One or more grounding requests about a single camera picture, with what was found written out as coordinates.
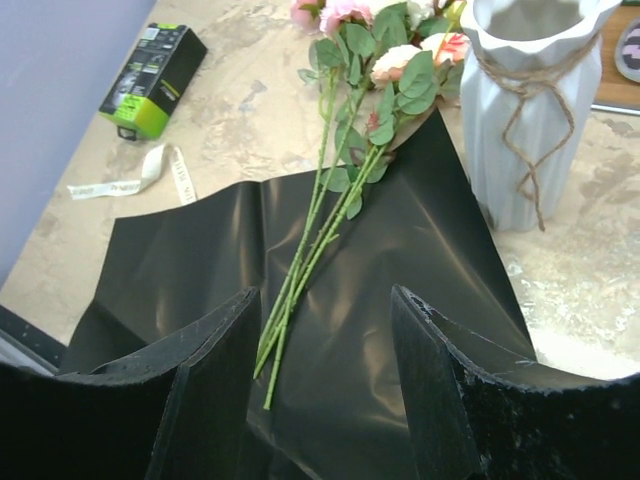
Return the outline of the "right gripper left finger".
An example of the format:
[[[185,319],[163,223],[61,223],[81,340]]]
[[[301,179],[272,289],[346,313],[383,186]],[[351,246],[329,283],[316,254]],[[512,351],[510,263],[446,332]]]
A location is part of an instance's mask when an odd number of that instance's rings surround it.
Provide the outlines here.
[[[5,479],[232,479],[261,299],[247,288],[88,374],[1,366]]]

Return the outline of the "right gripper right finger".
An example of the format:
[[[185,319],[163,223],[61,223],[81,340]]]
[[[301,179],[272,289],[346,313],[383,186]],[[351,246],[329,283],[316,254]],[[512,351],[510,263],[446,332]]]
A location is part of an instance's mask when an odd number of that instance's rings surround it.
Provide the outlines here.
[[[635,479],[639,378],[528,359],[402,286],[392,336],[421,479]]]

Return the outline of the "black wrapping paper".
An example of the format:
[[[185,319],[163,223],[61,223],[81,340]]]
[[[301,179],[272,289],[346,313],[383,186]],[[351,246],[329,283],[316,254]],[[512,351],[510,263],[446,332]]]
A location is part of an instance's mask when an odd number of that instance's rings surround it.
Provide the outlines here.
[[[314,174],[229,186],[118,219],[62,361],[89,373],[256,287],[269,311],[302,236]],[[443,116],[432,114],[365,190],[289,323],[276,382],[252,383],[240,479],[415,479],[391,322],[403,286],[517,353],[533,346]]]

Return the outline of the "beige printed ribbon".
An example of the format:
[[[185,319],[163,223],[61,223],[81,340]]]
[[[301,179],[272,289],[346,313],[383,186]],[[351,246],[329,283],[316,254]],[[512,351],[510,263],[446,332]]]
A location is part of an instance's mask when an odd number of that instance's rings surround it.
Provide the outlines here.
[[[126,197],[138,195],[158,182],[166,168],[172,175],[182,205],[198,200],[198,195],[188,171],[182,150],[173,144],[162,144],[149,150],[142,161],[140,178],[112,181],[100,184],[68,185],[72,200],[88,200],[100,197]]]

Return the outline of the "peach rose stem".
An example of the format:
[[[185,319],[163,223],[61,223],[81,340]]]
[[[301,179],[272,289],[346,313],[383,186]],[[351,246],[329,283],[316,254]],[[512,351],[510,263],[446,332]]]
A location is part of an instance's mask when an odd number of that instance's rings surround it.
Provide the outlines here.
[[[340,191],[356,180],[360,173],[364,175],[364,183],[356,188],[355,199],[337,229],[337,237],[329,245],[337,240],[342,223],[354,219],[361,212],[366,188],[385,175],[392,155],[392,143],[401,129],[430,112],[445,90],[458,91],[469,48],[469,38],[460,32],[432,35],[419,46],[405,44],[391,47],[385,53],[377,52],[373,66],[365,75],[370,81],[369,88],[348,134],[346,151],[340,156],[338,165],[342,169],[338,178],[331,182],[316,225],[320,227],[324,223]],[[272,407],[279,372],[274,382],[269,374],[263,403],[265,410]]]

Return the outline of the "white rose stem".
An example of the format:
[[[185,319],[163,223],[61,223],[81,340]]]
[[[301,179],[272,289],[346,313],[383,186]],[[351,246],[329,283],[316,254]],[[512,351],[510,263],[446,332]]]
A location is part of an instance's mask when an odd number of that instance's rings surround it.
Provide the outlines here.
[[[460,33],[467,1],[370,1],[374,37],[382,52],[405,44],[419,46],[435,34]]]

